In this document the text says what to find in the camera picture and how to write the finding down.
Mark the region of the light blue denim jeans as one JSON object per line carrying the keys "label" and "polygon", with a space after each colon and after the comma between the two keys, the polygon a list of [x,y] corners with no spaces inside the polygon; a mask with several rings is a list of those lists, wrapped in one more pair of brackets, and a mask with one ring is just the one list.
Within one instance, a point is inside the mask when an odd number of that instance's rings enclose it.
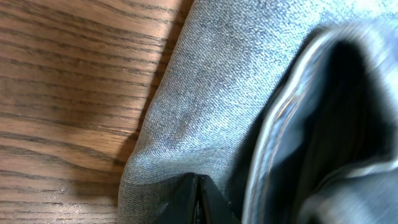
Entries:
{"label": "light blue denim jeans", "polygon": [[241,223],[396,223],[397,2],[195,1],[119,222],[155,223],[187,173]]}

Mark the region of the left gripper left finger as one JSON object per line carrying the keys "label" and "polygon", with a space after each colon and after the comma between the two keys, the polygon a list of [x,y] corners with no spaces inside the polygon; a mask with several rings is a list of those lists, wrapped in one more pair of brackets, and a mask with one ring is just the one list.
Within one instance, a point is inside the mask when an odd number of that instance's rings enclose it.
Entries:
{"label": "left gripper left finger", "polygon": [[193,224],[196,220],[198,176],[187,173],[155,224]]}

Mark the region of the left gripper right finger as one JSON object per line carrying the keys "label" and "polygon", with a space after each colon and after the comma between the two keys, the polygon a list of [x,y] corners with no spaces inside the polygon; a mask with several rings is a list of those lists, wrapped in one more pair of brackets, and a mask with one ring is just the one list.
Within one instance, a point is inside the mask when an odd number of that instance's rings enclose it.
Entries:
{"label": "left gripper right finger", "polygon": [[203,224],[241,224],[229,209],[221,192],[208,175],[202,175],[199,186],[199,223]]}

